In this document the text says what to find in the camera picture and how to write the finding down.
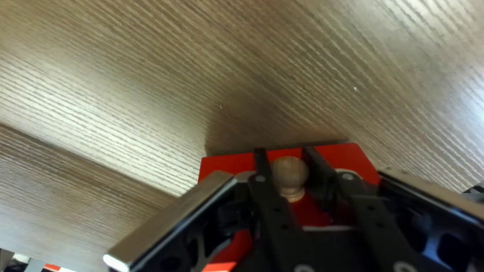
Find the wooden ceiling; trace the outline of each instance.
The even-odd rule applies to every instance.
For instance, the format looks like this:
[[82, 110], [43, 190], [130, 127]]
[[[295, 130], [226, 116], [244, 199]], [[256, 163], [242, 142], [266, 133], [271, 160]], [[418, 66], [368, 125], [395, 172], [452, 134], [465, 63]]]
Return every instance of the wooden ceiling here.
[[[177, 196], [195, 184], [206, 152], [347, 139], [377, 164], [465, 190], [484, 172], [481, 10], [480, 0], [0, 0], [0, 152], [21, 152], [15, 160], [35, 164], [29, 174], [2, 158], [2, 171], [27, 172], [2, 186], [35, 184], [32, 201], [41, 201], [52, 196], [52, 183], [67, 190], [82, 172], [55, 171], [70, 155], [46, 149], [29, 157], [24, 145], [8, 142], [14, 133], [130, 180], [76, 181], [86, 190], [120, 183], [127, 193], [135, 181]], [[77, 204], [103, 190], [77, 195]], [[120, 231], [135, 225], [123, 219], [129, 211], [139, 222], [170, 195], [158, 204], [118, 202], [133, 205], [120, 208]], [[35, 222], [43, 213], [64, 220], [50, 210], [58, 198], [46, 208], [17, 198], [3, 214], [26, 208]], [[103, 207], [93, 208], [99, 213], [82, 217], [85, 228], [105, 216]], [[112, 226], [100, 231], [118, 235]], [[35, 245], [24, 249], [40, 254]], [[49, 249], [41, 257], [70, 263], [68, 249]]]
[[109, 246], [173, 198], [112, 169], [0, 125], [0, 246], [106, 270]]

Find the beige round knob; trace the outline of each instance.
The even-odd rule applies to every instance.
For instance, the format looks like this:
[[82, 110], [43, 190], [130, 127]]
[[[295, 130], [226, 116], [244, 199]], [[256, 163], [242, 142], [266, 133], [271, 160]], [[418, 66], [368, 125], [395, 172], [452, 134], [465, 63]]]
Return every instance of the beige round knob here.
[[307, 164], [298, 157], [280, 157], [272, 163], [274, 183], [289, 202], [300, 201], [304, 196], [307, 175]]

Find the light wood panel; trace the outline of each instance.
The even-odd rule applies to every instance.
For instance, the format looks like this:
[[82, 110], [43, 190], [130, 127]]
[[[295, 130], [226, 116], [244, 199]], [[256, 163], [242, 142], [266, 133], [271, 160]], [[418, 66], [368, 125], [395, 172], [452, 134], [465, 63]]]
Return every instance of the light wood panel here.
[[0, 125], [0, 246], [79, 272], [173, 196]]
[[481, 10], [0, 0], [0, 122], [173, 195], [195, 183], [206, 151], [344, 139], [465, 190], [484, 174]]

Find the red plastic part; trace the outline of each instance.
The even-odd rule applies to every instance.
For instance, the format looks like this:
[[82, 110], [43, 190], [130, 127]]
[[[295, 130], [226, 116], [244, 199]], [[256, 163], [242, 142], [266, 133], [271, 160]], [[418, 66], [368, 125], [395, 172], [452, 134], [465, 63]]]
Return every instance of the red plastic part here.
[[56, 266], [56, 264], [52, 264], [52, 263], [46, 263], [44, 264], [44, 270], [58, 272], [58, 270], [61, 270], [61, 266]]
[[[365, 155], [357, 143], [342, 145], [319, 145], [316, 151], [333, 166], [351, 169], [363, 177], [371, 184], [378, 184], [378, 172], [375, 166]], [[268, 158], [274, 161], [277, 157], [294, 155], [303, 158], [301, 148], [288, 149], [269, 149]], [[200, 181], [203, 181], [214, 171], [226, 171], [232, 174], [254, 171], [254, 157], [251, 152], [204, 157], [200, 166]], [[301, 201], [291, 204], [295, 219], [301, 225], [330, 225], [333, 220], [330, 214], [322, 213], [315, 199], [306, 195]], [[204, 267], [204, 272], [224, 272], [232, 270], [239, 260], [242, 260], [253, 246], [253, 237], [248, 231], [239, 231], [233, 242], [223, 249], [214, 260]]]

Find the silver metal strip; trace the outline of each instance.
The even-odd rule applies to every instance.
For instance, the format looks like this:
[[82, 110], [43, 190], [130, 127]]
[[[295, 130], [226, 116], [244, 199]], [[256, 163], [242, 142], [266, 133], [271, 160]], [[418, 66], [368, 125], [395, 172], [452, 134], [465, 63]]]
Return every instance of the silver metal strip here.
[[150, 260], [150, 251], [167, 245], [189, 225], [197, 214], [206, 210], [212, 202], [221, 198], [236, 184], [229, 172], [214, 172], [203, 183], [192, 187], [182, 198], [165, 207], [159, 214], [141, 225], [105, 255], [105, 263], [120, 272], [136, 270]]
[[395, 180], [400, 180], [403, 184], [419, 190], [422, 193], [431, 195], [440, 202], [456, 207], [468, 214], [475, 216], [480, 220], [484, 220], [484, 205], [478, 202], [472, 202], [466, 199], [463, 195], [459, 195], [446, 187], [442, 187], [433, 181], [424, 180], [421, 177], [412, 175], [409, 172], [393, 169], [393, 167], [386, 167], [381, 171], [383, 174], [393, 177]]

